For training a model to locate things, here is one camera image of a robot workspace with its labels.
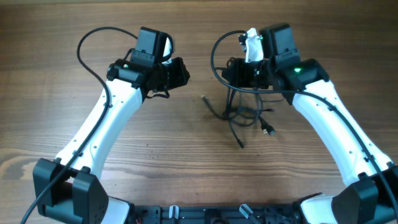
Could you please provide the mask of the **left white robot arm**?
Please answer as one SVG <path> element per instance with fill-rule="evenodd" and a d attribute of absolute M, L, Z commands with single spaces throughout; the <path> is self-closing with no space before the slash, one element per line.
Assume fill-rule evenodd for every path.
<path fill-rule="evenodd" d="M 142 27 L 136 41 L 100 80 L 101 97 L 74 138 L 54 159 L 37 161 L 31 210 L 62 223 L 142 222 L 142 212 L 133 203 L 106 193 L 102 170 L 120 132 L 143 102 L 168 98 L 190 75 L 183 60 L 173 57 L 174 40 L 168 33 Z"/>

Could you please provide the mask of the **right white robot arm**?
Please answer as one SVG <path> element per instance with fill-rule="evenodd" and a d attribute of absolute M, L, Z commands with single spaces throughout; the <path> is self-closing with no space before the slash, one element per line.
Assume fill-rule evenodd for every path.
<path fill-rule="evenodd" d="M 387 223 L 397 220 L 397 165 L 345 108 L 327 72 L 302 60 L 286 23 L 238 32 L 244 58 L 231 58 L 215 77 L 229 89 L 281 94 L 313 127 L 334 159 L 345 189 L 299 200 L 300 223 Z"/>

